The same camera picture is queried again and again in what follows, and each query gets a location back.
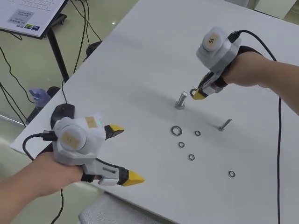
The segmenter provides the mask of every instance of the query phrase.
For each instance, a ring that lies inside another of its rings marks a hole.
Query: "threaded bolt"
[[[232,122],[233,120],[232,119],[228,119],[226,122],[223,123],[223,125],[221,125],[218,130],[223,132],[223,130],[225,129],[225,127],[230,123]]]
[[[175,108],[178,110],[182,110],[185,107],[185,99],[188,96],[188,93],[182,92],[181,96],[179,97],[178,101],[175,104]]]

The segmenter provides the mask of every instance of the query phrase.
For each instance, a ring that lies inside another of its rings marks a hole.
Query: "blue object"
[[[43,89],[30,89],[30,94],[33,96],[34,103],[38,111],[41,111],[46,104],[51,100],[46,90]]]

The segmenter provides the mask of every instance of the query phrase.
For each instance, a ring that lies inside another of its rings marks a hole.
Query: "black wire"
[[[281,142],[281,98],[278,100],[278,146],[277,146],[277,215],[280,224],[280,142]]]
[[[60,190],[60,196],[61,196],[61,208],[60,208],[60,211],[58,212],[58,215],[53,219],[51,224],[54,224],[59,219],[62,211],[64,210],[64,192],[63,192],[63,189]]]
[[[22,124],[24,125],[24,127],[26,127],[24,121],[22,120],[22,118],[20,117],[20,115],[18,114],[18,112],[17,112],[17,111],[14,109],[14,107],[11,105],[11,103],[10,103],[10,101],[9,101],[9,99],[8,99],[8,97],[7,97],[7,95],[6,95],[5,91],[4,91],[4,89],[3,89],[3,85],[2,85],[2,84],[0,85],[0,88],[1,88],[1,90],[2,90],[2,92],[3,92],[3,94],[4,94],[4,97],[6,98],[6,101],[7,101],[8,104],[10,105],[11,109],[13,109],[13,111],[14,111],[15,114],[18,116],[18,118],[20,119],[20,121],[22,122]]]
[[[30,155],[30,153],[28,152],[28,150],[26,149],[26,144],[27,142],[32,139],[32,138],[35,138],[35,137],[39,137],[39,138],[42,138],[44,136],[43,133],[38,133],[38,134],[33,134],[33,135],[30,135],[28,136],[27,138],[25,138],[25,140],[23,141],[23,144],[22,144],[22,148],[23,148],[23,151],[25,152],[25,154],[33,161],[34,158]],[[57,216],[53,219],[53,221],[51,222],[51,224],[54,224],[60,217],[62,211],[64,210],[64,193],[63,193],[63,189],[60,190],[60,196],[61,196],[61,208],[57,214]]]
[[[65,103],[67,104],[67,100],[66,100],[66,96],[65,96],[65,92],[64,92],[64,80],[62,80],[62,83],[61,83],[61,91],[64,96]]]
[[[74,4],[74,2],[71,0],[71,3],[73,4],[73,6],[75,7],[75,9],[77,10],[77,12],[79,13],[79,15],[84,19],[84,16],[80,13],[80,11],[78,10],[78,8],[76,7],[76,5]],[[90,26],[90,28],[92,29],[93,33],[98,37],[98,39],[100,41],[102,41],[102,39],[100,38],[100,36],[94,31],[92,25],[90,24],[90,22],[88,22],[88,25]]]
[[[269,55],[271,56],[273,61],[275,61],[275,62],[277,61],[275,56],[272,54],[272,52],[266,46],[266,44],[256,34],[252,33],[251,31],[248,31],[248,30],[239,30],[238,33],[239,34],[247,33],[247,34],[252,35],[266,49],[266,51],[269,53]],[[281,131],[282,131],[281,97],[279,97],[279,99],[278,99],[278,143],[277,143],[277,217],[278,217],[278,224],[280,224],[280,145],[281,145]]]
[[[82,51],[82,47],[83,47],[83,42],[84,42],[84,36],[85,36],[85,30],[86,30],[86,9],[85,9],[85,5],[83,3],[82,0],[79,0],[83,6],[83,9],[84,9],[84,28],[83,28],[83,35],[82,35],[82,39],[81,39],[81,44],[80,44],[80,49],[79,49],[79,53],[78,53],[78,57],[77,57],[77,61],[76,61],[76,64],[75,64],[75,67],[74,67],[74,72],[76,71],[77,69],[77,66],[78,66],[78,62],[79,62],[79,59],[80,59],[80,55],[81,55],[81,51]]]
[[[43,137],[43,133],[32,134],[32,135],[28,136],[27,138],[25,138],[25,140],[23,141],[23,144],[22,144],[22,148],[23,148],[24,153],[31,159],[31,161],[33,161],[34,158],[30,155],[30,153],[29,153],[28,150],[26,149],[26,144],[27,144],[27,142],[28,142],[30,139],[32,139],[32,138],[36,138],[36,137],[42,138],[42,137]]]
[[[23,118],[25,118],[25,120],[28,122],[26,116],[23,114],[23,112],[21,111],[21,109],[19,108],[18,104],[16,103],[16,101],[14,100],[14,98],[9,94],[9,92],[5,89],[5,87],[3,86],[2,83],[0,83],[0,86],[2,88],[2,90],[4,90],[6,92],[6,94],[12,99],[12,101],[14,102],[15,106],[18,108],[18,110],[20,111],[21,115],[23,116]]]
[[[87,14],[88,14],[88,16],[87,16],[87,26],[86,26],[86,36],[87,36],[87,41],[88,41],[88,46],[90,45],[90,42],[89,42],[89,36],[88,36],[88,24],[89,24],[89,14],[90,14],[90,12],[89,12],[89,4],[88,4],[88,1],[87,0],[85,0],[85,2],[86,2],[86,5],[87,5]]]
[[[19,36],[17,36],[17,35],[15,35],[15,34],[12,34],[12,33],[10,33],[12,36],[14,36],[15,38],[17,38],[17,39],[19,39],[20,41],[22,41],[23,40],[23,38],[22,38],[22,36],[21,35],[19,35]]]
[[[5,54],[4,54],[4,51],[2,50],[2,47],[0,47],[0,51],[2,52],[2,55],[3,55],[3,58],[4,58],[5,62],[6,62],[6,64],[9,66],[9,74],[10,74],[12,77],[15,78],[15,80],[17,81],[17,83],[19,84],[19,86],[24,90],[24,92],[25,92],[25,94],[26,94],[26,96],[27,96],[28,101],[31,102],[31,103],[34,103],[33,101],[30,100],[27,91],[26,91],[25,88],[21,85],[21,83],[19,82],[19,80],[17,79],[17,77],[14,76],[14,75],[12,74],[12,72],[11,72],[11,70],[12,70],[12,69],[11,69],[11,66],[10,66],[9,62],[7,61],[7,59],[6,59],[6,57],[5,57]]]

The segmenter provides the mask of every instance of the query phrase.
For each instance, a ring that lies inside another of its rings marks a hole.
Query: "black pole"
[[[52,47],[54,56],[56,58],[57,64],[59,66],[61,75],[62,75],[62,77],[64,79],[64,82],[66,83],[66,81],[69,80],[70,77],[69,77],[69,74],[67,73],[67,70],[66,70],[66,67],[65,67],[65,63],[64,63],[64,59],[62,58],[62,55],[61,55],[61,52],[60,52],[60,48],[59,48],[59,45],[57,43],[57,40],[56,40],[54,31],[53,31],[52,28],[50,28],[48,30],[47,36],[48,36],[50,45]]]

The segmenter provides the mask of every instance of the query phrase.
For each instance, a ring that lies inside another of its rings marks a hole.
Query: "hand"
[[[36,197],[53,194],[71,183],[79,182],[83,174],[81,167],[60,164],[49,152],[39,155],[22,172],[32,182]]]
[[[240,54],[232,62],[230,69],[224,74],[223,79],[227,84],[240,86],[265,86],[266,72],[271,61],[260,54],[246,52]]]

